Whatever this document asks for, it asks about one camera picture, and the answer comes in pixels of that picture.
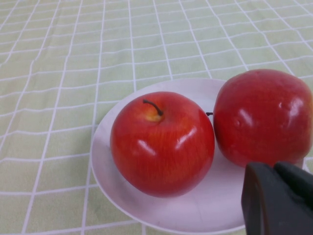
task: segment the tablecloth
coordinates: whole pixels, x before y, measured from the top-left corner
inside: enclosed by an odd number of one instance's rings
[[[313,89],[312,64],[312,0],[1,0],[0,234],[166,234],[93,177],[108,110],[157,82],[256,68]]]

